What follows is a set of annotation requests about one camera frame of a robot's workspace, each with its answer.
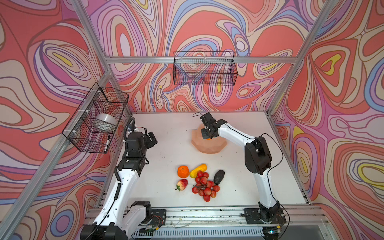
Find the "metal grille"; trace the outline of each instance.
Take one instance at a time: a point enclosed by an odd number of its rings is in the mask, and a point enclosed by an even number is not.
[[[174,84],[234,86],[237,78],[234,54],[232,51],[174,52]]]
[[[81,118],[66,136],[81,152],[106,153],[129,95],[115,88],[99,87]],[[96,118],[100,113],[111,115],[117,124]]]
[[[263,227],[185,227],[159,228],[153,233],[135,231],[134,238],[190,238],[190,237],[262,237]]]

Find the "swirl pattern backdrop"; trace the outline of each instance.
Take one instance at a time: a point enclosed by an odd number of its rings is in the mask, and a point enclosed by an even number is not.
[[[225,51],[296,56],[322,0],[95,0],[87,12],[108,56]],[[289,65],[238,64],[231,86],[174,86],[172,64],[111,65],[134,112],[264,111]]]
[[[340,239],[384,239],[383,39],[383,1],[339,1],[273,113]]]
[[[70,2],[0,1],[0,221],[104,73]],[[70,145],[12,239],[75,239],[116,141],[108,154]]]

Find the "white tabletop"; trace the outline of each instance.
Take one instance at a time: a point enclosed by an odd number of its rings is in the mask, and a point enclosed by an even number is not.
[[[216,119],[224,119],[240,131],[258,137],[268,133],[275,140],[275,135],[263,112],[251,113],[211,113]],[[142,113],[134,114],[136,126],[146,127],[153,132],[158,144],[147,150],[150,162],[141,173],[133,190],[128,206],[134,201],[150,201],[152,207],[200,207],[200,206],[236,206],[257,205],[259,195],[253,174],[244,164],[244,150],[227,140],[228,145],[217,154],[199,152],[192,144],[192,130],[201,124],[199,117],[192,113]],[[272,154],[272,166],[281,160],[278,146],[266,135],[268,147]],[[220,183],[217,197],[205,202],[198,194],[191,191],[195,180],[188,177],[189,182],[184,191],[176,191],[177,168],[187,165],[193,170],[200,164],[208,166],[209,179],[222,169],[225,177]],[[284,158],[274,168],[272,177],[275,197],[281,204],[305,204],[303,195],[295,181],[291,169]]]

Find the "strawberry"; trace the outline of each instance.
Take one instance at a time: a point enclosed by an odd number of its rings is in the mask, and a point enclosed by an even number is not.
[[[187,185],[188,185],[188,180],[181,179],[180,181],[177,182],[175,190],[179,190],[179,192],[183,191]]]

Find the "yellow squash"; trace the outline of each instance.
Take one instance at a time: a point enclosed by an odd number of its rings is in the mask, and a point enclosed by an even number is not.
[[[193,171],[190,172],[190,177],[191,178],[196,178],[197,177],[197,172],[198,171],[203,171],[205,172],[207,170],[207,165],[205,164],[201,164],[200,166],[198,166],[197,168],[195,168]]]

